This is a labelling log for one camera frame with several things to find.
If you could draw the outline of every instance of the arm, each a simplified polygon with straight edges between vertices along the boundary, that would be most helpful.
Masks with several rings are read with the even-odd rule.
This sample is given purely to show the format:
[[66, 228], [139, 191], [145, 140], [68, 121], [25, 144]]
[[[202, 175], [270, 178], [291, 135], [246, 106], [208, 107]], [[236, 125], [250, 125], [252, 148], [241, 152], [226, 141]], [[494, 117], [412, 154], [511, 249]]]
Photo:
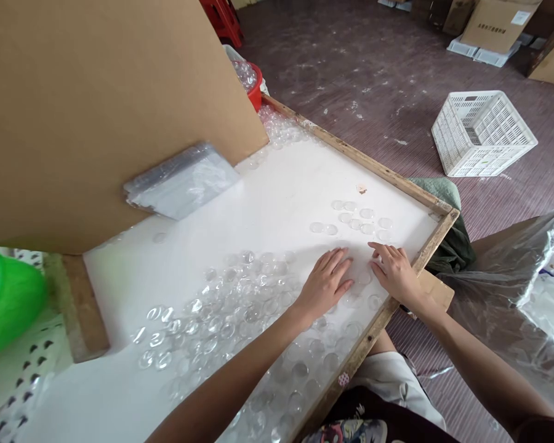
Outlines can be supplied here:
[[352, 262], [341, 261], [346, 253], [335, 249], [320, 257], [295, 303], [178, 405], [147, 443], [214, 442], [277, 357], [351, 287], [352, 280], [340, 284]]
[[371, 263], [381, 285], [427, 325], [476, 398], [511, 437], [530, 418], [554, 420], [554, 410], [525, 378], [423, 292], [402, 248], [369, 245], [375, 249], [374, 258], [381, 258], [381, 263]]

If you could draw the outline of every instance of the red bucket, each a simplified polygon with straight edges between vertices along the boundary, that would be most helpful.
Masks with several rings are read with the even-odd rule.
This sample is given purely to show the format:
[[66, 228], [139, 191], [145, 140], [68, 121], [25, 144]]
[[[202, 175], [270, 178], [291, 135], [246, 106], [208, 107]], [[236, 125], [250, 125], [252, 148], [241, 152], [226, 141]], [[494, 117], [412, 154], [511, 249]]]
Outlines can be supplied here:
[[260, 69], [257, 65], [255, 65], [254, 63], [251, 63], [251, 62], [249, 62], [249, 63], [251, 65], [252, 69], [254, 69], [254, 71], [257, 73], [257, 82], [252, 87], [250, 92], [248, 93], [248, 99], [251, 101], [252, 106], [254, 106], [254, 110], [256, 112], [259, 112], [260, 103], [263, 100], [263, 97], [260, 93], [260, 84], [263, 83], [263, 73], [260, 72]]

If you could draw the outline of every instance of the wooden frame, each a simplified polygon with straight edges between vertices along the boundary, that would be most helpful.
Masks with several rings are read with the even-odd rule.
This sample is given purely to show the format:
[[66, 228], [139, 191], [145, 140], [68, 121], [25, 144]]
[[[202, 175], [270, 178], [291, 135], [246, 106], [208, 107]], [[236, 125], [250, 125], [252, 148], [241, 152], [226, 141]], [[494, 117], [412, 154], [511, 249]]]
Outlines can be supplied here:
[[[437, 247], [441, 244], [441, 241], [445, 238], [445, 235], [448, 233], [451, 226], [457, 220], [460, 212], [444, 201], [439, 200], [434, 195], [426, 192], [422, 188], [419, 188], [413, 182], [409, 182], [396, 172], [356, 150], [354, 147], [335, 137], [333, 134], [326, 132], [320, 126], [312, 123], [299, 113], [292, 111], [274, 98], [263, 94], [263, 103], [271, 105], [279, 113], [286, 117], [292, 118], [298, 123], [298, 125], [306, 128], [320, 140], [367, 168], [380, 178], [384, 179], [386, 182], [397, 187], [405, 194], [410, 195], [415, 200], [440, 216], [440, 222], [438, 223], [437, 228], [428, 238], [427, 242], [419, 251], [417, 258], [412, 264], [412, 268], [415, 270], [417, 275], [419, 275], [425, 268], [425, 265], [428, 263], [429, 259], [431, 259], [431, 256]], [[347, 359], [343, 361], [340, 373], [346, 373], [349, 377], [352, 377], [355, 374], [370, 351], [374, 340], [377, 339], [382, 329], [384, 329], [388, 324], [392, 314], [398, 307], [399, 303], [392, 297], [389, 297], [368, 325], [363, 336], [359, 338], [357, 343], [355, 343], [355, 346], [349, 353]], [[344, 387], [339, 385], [338, 376], [338, 373], [335, 374], [335, 377], [330, 381], [330, 385], [326, 388], [326, 392], [322, 398], [318, 399], [308, 411], [305, 422], [298, 425], [294, 432], [295, 438], [293, 438], [293, 441], [301, 441], [306, 435], [314, 432], [320, 427], [326, 415], [343, 392]]]
[[49, 293], [63, 314], [74, 363], [104, 355], [111, 347], [82, 255], [43, 254]]

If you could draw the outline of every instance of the hand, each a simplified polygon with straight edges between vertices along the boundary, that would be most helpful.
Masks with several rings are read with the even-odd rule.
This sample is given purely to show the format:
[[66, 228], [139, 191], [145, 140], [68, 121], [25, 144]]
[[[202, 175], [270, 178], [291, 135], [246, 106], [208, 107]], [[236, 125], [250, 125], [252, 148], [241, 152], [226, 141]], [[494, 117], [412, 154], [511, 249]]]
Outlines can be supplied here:
[[353, 263], [352, 258], [341, 261], [347, 251], [348, 248], [336, 248], [320, 257], [303, 285], [300, 296], [289, 308], [298, 315], [303, 329], [309, 328], [314, 320], [326, 314], [353, 285], [353, 280], [340, 283]]
[[374, 258], [382, 259], [381, 264], [377, 261], [371, 262], [371, 269], [382, 287], [420, 317], [434, 302], [420, 287], [406, 251], [403, 248], [396, 249], [375, 242], [369, 242], [368, 246], [374, 248]]

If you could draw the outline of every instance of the forearm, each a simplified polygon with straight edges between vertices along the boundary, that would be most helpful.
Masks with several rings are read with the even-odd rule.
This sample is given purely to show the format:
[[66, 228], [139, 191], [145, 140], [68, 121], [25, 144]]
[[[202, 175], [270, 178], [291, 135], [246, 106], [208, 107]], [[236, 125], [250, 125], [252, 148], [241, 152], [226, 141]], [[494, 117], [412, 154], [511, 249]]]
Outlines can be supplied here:
[[430, 305], [420, 318], [476, 398], [512, 436], [532, 417], [554, 418], [553, 409], [527, 380], [443, 310]]
[[265, 372], [306, 326], [293, 310], [285, 312], [177, 406], [147, 442], [214, 442]]

